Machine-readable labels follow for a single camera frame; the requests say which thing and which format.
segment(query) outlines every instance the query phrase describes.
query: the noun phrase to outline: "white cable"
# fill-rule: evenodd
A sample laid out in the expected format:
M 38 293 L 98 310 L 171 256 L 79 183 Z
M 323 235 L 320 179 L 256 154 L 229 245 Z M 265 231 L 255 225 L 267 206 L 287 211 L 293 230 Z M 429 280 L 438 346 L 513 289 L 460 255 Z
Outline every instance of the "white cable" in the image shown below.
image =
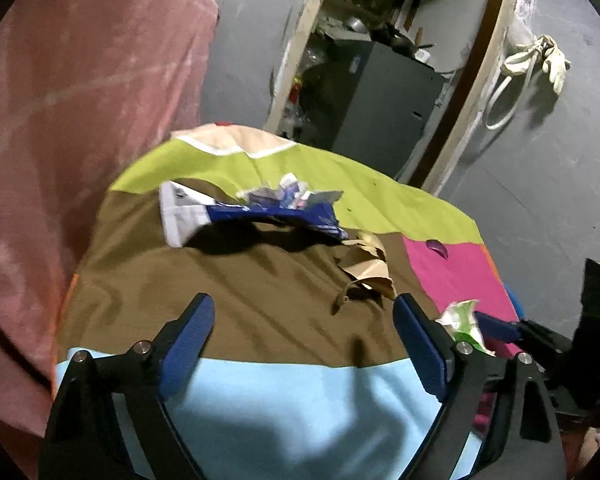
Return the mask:
M 516 113 L 518 106 L 520 106 L 520 103 L 522 102 L 522 96 L 525 94 L 526 88 L 528 88 L 529 82 L 531 81 L 531 75 L 534 71 L 534 67 L 536 66 L 538 55 L 539 53 L 535 52 L 533 54 L 533 57 L 531 58 L 531 64 L 529 65 L 529 69 L 526 71 L 525 74 L 525 82 L 522 85 L 522 90 L 520 91 L 520 95 L 516 99 L 516 102 L 513 103 L 513 106 L 511 107 L 511 110 L 508 111 L 507 115 L 505 115 L 503 118 L 501 118 L 501 120 L 499 120 L 495 124 L 489 124 L 488 122 L 489 115 L 491 115 L 491 109 L 493 108 L 493 105 L 498 100 L 500 95 L 504 92 L 505 88 L 509 86 L 509 83 L 511 83 L 512 77 L 510 75 L 506 76 L 506 78 L 504 78 L 504 81 L 500 83 L 500 86 L 498 86 L 498 88 L 496 88 L 496 91 L 491 95 L 491 99 L 489 99 L 487 107 L 484 109 L 484 126 L 487 128 L 487 130 L 499 130 L 501 127 L 507 124 L 513 117 L 513 114 Z

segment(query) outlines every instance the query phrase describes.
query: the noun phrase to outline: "colorful cloth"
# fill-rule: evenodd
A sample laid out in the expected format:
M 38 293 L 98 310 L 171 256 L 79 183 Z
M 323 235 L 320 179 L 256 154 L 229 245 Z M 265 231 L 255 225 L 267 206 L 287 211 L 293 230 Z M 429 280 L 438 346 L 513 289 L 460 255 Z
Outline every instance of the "colorful cloth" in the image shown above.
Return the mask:
M 259 130 L 210 124 L 174 136 L 107 193 L 64 310 L 59 360 L 77 348 L 124 352 L 207 292 L 216 324 L 168 409 L 210 479 L 396 478 L 440 405 L 395 333 L 391 300 L 363 291 L 334 307 L 352 279 L 337 262 L 352 247 L 304 229 L 221 222 L 170 248 L 157 189 L 174 180 L 225 201 L 289 172 L 312 189 L 341 189 L 340 225 L 378 236 L 398 294 L 432 318 L 453 298 L 514 319 L 475 223 L 359 163 Z M 426 249 L 431 238 L 448 260 Z M 456 478 L 479 444 L 469 437 Z

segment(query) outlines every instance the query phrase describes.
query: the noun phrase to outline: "light blue fabric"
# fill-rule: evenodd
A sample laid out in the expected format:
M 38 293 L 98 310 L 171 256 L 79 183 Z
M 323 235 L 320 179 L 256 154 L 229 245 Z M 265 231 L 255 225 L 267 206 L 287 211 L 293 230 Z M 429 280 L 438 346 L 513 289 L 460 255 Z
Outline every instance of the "light blue fabric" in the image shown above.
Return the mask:
M 122 396 L 114 401 L 136 472 L 152 478 Z M 329 368 L 203 358 L 167 403 L 210 480 L 398 478 L 439 408 L 409 359 Z M 453 478 L 469 474 L 479 448 L 471 434 Z

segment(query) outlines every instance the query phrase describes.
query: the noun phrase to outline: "blue and white wrapper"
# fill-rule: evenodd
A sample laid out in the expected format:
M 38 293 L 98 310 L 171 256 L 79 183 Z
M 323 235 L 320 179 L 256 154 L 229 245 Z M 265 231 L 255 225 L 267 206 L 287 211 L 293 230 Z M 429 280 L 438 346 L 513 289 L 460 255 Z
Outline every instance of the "blue and white wrapper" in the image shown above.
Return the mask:
M 305 203 L 302 209 L 285 208 L 281 205 L 265 206 L 260 203 L 224 204 L 172 181 L 160 184 L 159 195 L 164 238 L 174 248 L 183 247 L 205 225 L 237 219 L 282 222 L 318 231 L 337 240 L 349 238 L 338 224 L 333 205 L 315 198 Z M 281 199 L 279 204 L 289 203 L 290 200 L 288 194 L 283 194 Z

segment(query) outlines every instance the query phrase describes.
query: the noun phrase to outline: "lime green fabric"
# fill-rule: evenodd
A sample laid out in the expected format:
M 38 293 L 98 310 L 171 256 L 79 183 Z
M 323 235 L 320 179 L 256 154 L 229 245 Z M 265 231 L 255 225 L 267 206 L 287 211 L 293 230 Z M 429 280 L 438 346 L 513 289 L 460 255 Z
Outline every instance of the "lime green fabric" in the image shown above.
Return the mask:
M 250 158 L 244 152 L 212 155 L 173 139 L 129 167 L 111 189 L 142 194 L 165 180 L 199 178 L 235 196 L 263 184 L 277 186 L 287 173 L 311 189 L 343 190 L 335 211 L 345 228 L 400 232 L 412 240 L 436 238 L 445 244 L 482 243 L 475 222 L 451 204 L 358 162 L 302 144 Z

